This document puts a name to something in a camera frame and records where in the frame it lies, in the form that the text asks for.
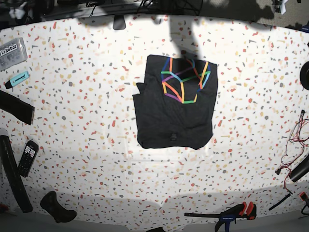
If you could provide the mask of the small red black connector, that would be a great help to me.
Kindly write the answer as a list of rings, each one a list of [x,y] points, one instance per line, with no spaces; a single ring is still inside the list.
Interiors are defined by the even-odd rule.
[[[308,197],[307,197],[307,195],[306,195],[305,192],[302,192],[302,193],[300,194],[300,198],[304,201],[304,200],[307,199]]]

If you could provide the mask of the black game controller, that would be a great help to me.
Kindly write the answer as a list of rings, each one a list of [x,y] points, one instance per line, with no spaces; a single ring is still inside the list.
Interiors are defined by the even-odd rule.
[[[74,210],[67,210],[57,201],[56,192],[48,192],[41,200],[40,206],[47,211],[56,221],[56,223],[67,223],[74,220],[77,212]]]

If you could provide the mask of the long black foam tube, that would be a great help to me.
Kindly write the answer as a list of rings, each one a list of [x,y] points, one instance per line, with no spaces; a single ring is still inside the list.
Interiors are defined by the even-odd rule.
[[[33,207],[25,190],[23,181],[18,172],[17,164],[14,158],[9,134],[6,129],[0,129],[0,159],[14,198],[23,213],[30,213]]]

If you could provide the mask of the black remote control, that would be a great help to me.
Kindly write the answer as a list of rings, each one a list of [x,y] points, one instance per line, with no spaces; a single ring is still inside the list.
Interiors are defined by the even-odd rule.
[[[18,172],[22,177],[28,176],[38,151],[39,146],[34,141],[29,140],[26,143],[25,149],[18,165]]]

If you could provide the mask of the grey monitor stand base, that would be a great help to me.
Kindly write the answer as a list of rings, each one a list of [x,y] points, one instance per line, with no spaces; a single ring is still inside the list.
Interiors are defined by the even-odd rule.
[[[115,15],[113,20],[114,30],[124,30],[126,28],[126,22],[124,15]]]

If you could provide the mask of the thin black stick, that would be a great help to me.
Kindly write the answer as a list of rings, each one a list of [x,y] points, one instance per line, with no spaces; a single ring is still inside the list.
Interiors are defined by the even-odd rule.
[[[273,210],[274,208],[278,207],[280,204],[282,204],[286,199],[288,199],[291,196],[290,193],[288,193],[286,196],[284,196],[279,202],[277,202],[276,204],[272,205],[269,208],[269,211]]]

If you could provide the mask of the dark grey T-shirt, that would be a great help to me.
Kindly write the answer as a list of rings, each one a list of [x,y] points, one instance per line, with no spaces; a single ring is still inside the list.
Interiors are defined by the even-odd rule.
[[[189,147],[211,139],[218,90],[217,64],[149,55],[133,95],[137,141],[143,148]]]

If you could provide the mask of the black folded cloth strip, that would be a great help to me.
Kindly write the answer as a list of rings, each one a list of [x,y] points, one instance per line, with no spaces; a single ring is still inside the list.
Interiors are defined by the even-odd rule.
[[[0,108],[28,125],[33,122],[35,107],[2,90]]]

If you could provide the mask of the black cylinder tube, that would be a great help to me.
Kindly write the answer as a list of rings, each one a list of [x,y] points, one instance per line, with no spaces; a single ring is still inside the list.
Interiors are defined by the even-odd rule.
[[[304,175],[309,172],[309,160],[303,160],[297,167],[295,167],[291,174],[290,179],[295,183]]]

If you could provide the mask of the black blue bar clamp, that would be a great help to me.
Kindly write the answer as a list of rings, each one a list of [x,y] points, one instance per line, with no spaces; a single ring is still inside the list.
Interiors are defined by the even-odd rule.
[[[194,218],[217,218],[214,231],[218,232],[222,225],[225,226],[225,232],[229,232],[230,223],[236,223],[237,218],[245,218],[247,220],[254,220],[256,218],[257,206],[253,202],[248,205],[246,202],[237,204],[219,214],[198,214],[198,213],[184,213],[185,217]]]

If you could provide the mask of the clear LeRobot plastic box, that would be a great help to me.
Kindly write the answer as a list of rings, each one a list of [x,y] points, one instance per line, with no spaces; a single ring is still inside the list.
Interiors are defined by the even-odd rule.
[[[23,38],[15,38],[0,46],[0,70],[6,70],[28,58]]]

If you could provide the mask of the turquoise highlighter marker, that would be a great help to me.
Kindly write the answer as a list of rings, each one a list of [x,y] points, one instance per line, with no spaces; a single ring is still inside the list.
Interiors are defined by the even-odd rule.
[[[13,88],[29,78],[28,71],[18,74],[5,83],[6,89]]]

